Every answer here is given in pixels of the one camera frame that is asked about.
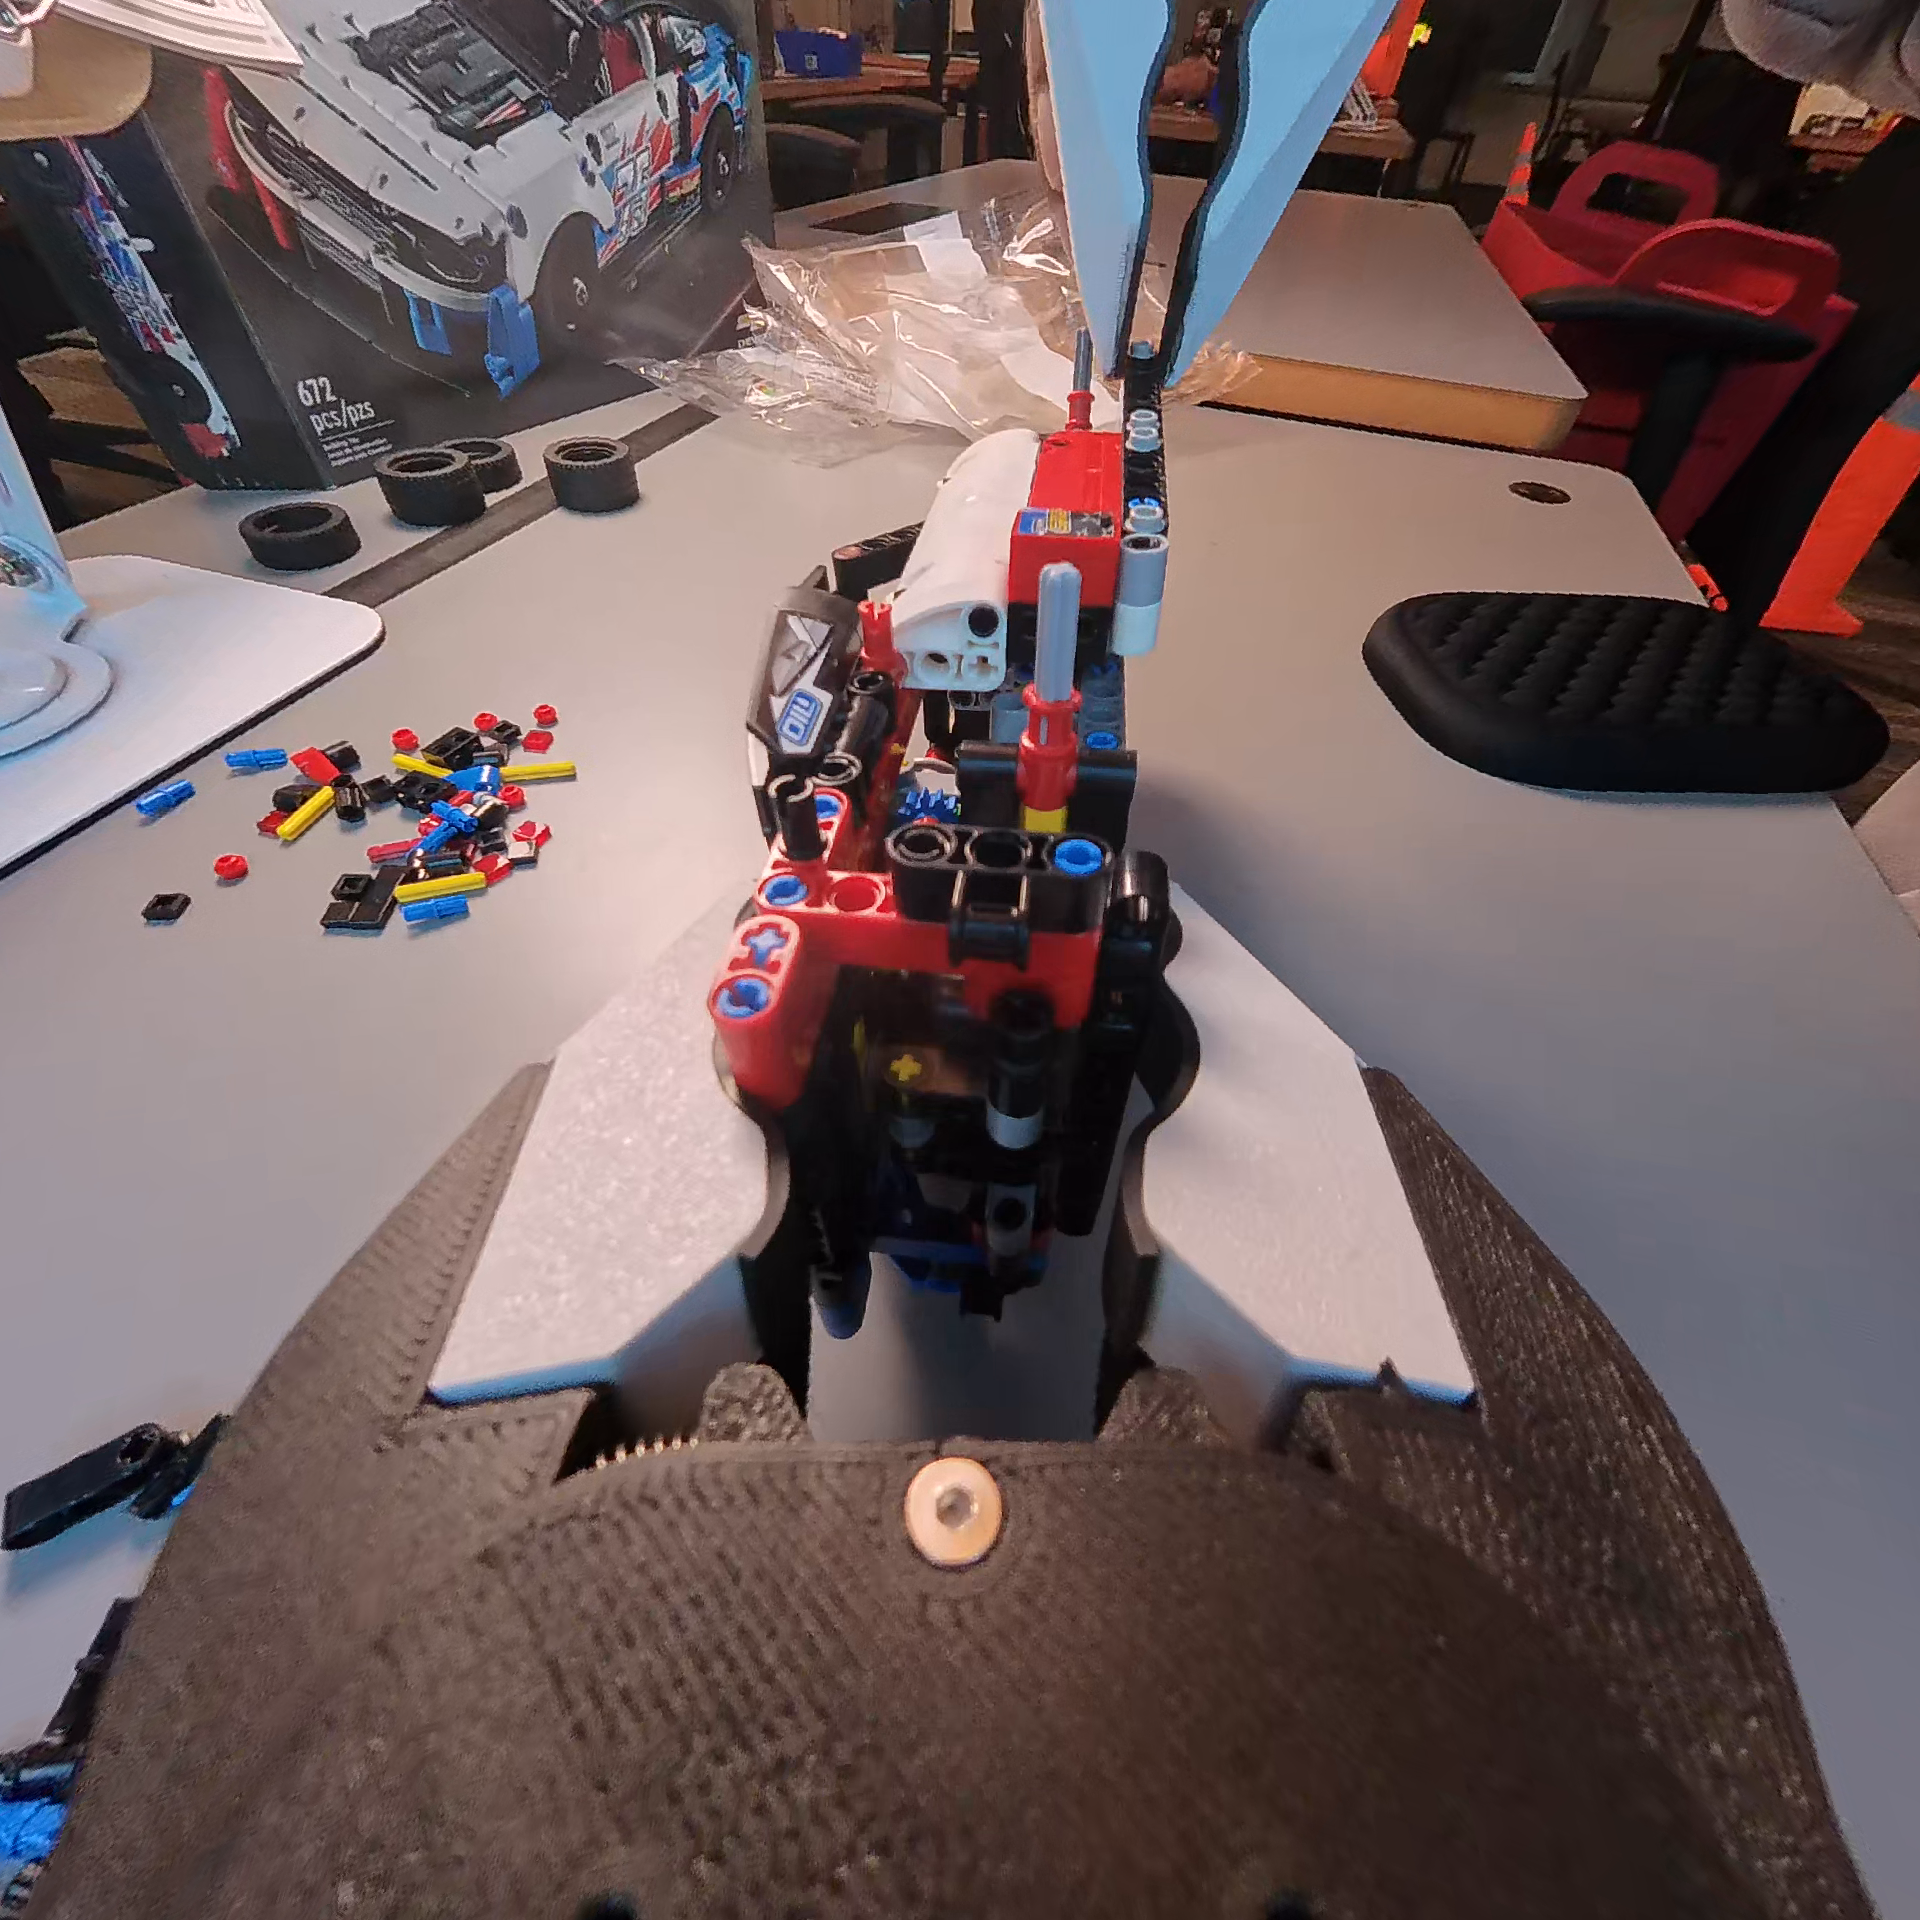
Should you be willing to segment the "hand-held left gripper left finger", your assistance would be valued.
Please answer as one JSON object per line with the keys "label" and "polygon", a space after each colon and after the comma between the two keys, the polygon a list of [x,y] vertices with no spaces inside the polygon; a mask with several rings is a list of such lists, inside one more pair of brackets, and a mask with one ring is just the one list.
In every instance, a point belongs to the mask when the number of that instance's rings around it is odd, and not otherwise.
{"label": "hand-held left gripper left finger", "polygon": [[696,1413],[760,1356],[740,1258],[784,1168],[713,1066],[705,994],[733,923],[695,921],[557,1052],[435,1374],[439,1404],[573,1386]]}

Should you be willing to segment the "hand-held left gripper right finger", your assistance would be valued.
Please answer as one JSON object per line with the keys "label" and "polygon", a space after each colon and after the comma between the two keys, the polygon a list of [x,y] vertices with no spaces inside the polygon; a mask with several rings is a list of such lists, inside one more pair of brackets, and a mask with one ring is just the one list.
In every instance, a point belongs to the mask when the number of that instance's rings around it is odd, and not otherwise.
{"label": "hand-held left gripper right finger", "polygon": [[1343,1041],[1180,886],[1109,1235],[1109,1347],[1185,1372],[1241,1445],[1317,1386],[1475,1393]]}

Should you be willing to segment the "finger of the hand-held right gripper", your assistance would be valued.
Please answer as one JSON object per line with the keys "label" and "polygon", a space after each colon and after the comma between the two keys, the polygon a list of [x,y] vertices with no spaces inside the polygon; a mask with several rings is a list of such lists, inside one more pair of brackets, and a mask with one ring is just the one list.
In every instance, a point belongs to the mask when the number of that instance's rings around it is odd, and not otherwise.
{"label": "finger of the hand-held right gripper", "polygon": [[1168,5],[1040,3],[1040,44],[1078,297],[1097,364],[1115,374],[1149,227],[1144,129],[1168,56]]}
{"label": "finger of the hand-held right gripper", "polygon": [[1225,318],[1390,13],[1390,3],[1249,5],[1220,64],[1220,158],[1171,283],[1171,380]]}

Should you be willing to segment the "long black lego beam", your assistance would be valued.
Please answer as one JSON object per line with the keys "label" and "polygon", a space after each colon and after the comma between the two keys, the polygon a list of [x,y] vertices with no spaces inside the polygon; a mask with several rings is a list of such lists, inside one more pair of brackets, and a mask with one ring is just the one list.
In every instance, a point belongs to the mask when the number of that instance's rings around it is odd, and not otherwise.
{"label": "long black lego beam", "polygon": [[1115,606],[1144,606],[1163,588],[1168,483],[1160,398],[1160,355],[1149,340],[1136,340],[1121,366]]}

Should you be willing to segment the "lego race car model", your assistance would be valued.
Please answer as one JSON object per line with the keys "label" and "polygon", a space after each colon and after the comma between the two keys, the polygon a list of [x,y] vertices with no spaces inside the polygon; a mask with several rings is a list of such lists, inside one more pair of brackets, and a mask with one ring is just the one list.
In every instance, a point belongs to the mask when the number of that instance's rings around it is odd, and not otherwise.
{"label": "lego race car model", "polygon": [[705,1003],[774,1131],[774,1256],[832,1337],[877,1258],[997,1316],[1092,1232],[1180,948],[1124,742],[1163,588],[1115,606],[1121,414],[1095,405],[1078,338],[1065,425],[967,446],[924,521],[777,606],[760,653],[766,865]]}

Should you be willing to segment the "black lego connector piece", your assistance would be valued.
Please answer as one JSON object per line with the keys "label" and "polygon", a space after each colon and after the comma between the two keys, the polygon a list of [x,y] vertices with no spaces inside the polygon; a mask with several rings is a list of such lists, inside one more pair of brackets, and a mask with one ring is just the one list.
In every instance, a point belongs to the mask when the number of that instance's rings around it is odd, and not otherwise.
{"label": "black lego connector piece", "polygon": [[7,1491],[1,1547],[22,1553],[109,1508],[140,1520],[164,1520],[187,1497],[229,1414],[212,1414],[198,1432],[140,1424],[67,1464]]}

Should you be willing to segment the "lego set box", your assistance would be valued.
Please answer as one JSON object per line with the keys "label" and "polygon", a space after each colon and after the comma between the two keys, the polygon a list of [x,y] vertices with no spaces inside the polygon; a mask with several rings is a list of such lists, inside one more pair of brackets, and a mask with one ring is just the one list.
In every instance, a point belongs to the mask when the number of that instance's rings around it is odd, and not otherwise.
{"label": "lego set box", "polygon": [[157,53],[4,145],[40,266],[180,476],[334,489],[638,394],[773,236],[752,5],[293,3],[287,76]]}

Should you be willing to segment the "lego instruction booklet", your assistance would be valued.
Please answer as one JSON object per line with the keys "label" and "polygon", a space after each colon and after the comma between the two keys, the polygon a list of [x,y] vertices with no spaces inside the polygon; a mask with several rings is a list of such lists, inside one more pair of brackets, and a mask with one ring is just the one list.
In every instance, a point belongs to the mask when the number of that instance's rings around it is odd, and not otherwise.
{"label": "lego instruction booklet", "polygon": [[289,76],[304,60],[264,3],[54,3],[54,12],[207,64]]}

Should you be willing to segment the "crumpled clear plastic bag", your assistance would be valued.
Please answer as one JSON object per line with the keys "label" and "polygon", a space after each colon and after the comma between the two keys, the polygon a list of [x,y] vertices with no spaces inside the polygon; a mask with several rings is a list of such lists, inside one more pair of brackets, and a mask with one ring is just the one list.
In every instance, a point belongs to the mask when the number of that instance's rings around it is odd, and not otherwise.
{"label": "crumpled clear plastic bag", "polygon": [[621,366],[766,444],[840,464],[894,444],[1065,425],[1084,320],[1065,201],[1027,187],[904,237],[745,242],[756,300],[719,350]]}

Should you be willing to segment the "black office chair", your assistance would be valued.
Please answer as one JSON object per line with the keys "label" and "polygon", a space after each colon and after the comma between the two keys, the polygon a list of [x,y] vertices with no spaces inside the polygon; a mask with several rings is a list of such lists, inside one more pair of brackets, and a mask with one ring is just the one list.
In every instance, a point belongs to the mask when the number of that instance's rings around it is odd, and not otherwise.
{"label": "black office chair", "polygon": [[902,97],[883,92],[763,104],[774,209],[801,209],[916,179],[920,138],[912,112],[897,121],[901,106]]}

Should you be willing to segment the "pile of small colourful pieces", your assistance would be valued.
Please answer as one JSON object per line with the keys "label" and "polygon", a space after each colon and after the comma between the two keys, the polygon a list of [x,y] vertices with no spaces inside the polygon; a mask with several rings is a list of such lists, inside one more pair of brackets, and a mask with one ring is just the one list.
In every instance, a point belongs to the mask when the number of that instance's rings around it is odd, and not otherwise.
{"label": "pile of small colourful pieces", "polygon": [[559,708],[485,707],[448,726],[399,725],[387,736],[316,742],[257,738],[225,748],[195,776],[140,790],[133,814],[163,827],[201,806],[195,886],[136,908],[144,928],[211,920],[248,885],[339,942],[390,925],[464,921],[475,899],[536,866],[550,826],[532,814],[548,787],[577,778],[563,757]]}

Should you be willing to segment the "red office chair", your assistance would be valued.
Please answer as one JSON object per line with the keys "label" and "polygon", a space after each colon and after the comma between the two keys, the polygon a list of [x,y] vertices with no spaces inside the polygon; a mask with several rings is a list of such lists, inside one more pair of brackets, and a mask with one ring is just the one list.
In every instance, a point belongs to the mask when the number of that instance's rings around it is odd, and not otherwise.
{"label": "red office chair", "polygon": [[1855,313],[1838,254],[1717,218],[1718,173],[1622,140],[1547,209],[1507,200],[1481,237],[1585,400],[1564,456],[1625,473],[1685,539]]}

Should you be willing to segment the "black textured wrist rest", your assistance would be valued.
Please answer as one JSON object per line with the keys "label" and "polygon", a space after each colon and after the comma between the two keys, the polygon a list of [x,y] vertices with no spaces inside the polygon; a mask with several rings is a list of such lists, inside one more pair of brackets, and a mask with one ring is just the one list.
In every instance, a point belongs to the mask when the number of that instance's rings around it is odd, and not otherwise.
{"label": "black textured wrist rest", "polygon": [[1515,784],[1832,793],[1887,748],[1867,700],[1697,601],[1436,592],[1380,612],[1360,656],[1417,736]]}

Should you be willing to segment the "white book stand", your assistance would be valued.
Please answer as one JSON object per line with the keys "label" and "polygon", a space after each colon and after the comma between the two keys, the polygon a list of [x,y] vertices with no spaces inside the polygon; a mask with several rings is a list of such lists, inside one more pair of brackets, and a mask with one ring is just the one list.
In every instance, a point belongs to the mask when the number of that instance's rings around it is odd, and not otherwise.
{"label": "white book stand", "polygon": [[[153,49],[4,5],[4,141],[124,126]],[[376,612],[166,561],[68,564],[1,450],[1,868],[11,873],[381,642]]]}

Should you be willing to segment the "blue bin with white label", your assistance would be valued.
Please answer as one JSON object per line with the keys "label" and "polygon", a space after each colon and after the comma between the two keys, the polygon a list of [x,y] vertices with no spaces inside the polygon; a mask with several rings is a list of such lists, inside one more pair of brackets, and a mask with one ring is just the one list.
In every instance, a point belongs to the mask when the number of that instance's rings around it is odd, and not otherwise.
{"label": "blue bin with white label", "polygon": [[1,1878],[54,1849],[80,1750],[32,1742],[1,1756]]}

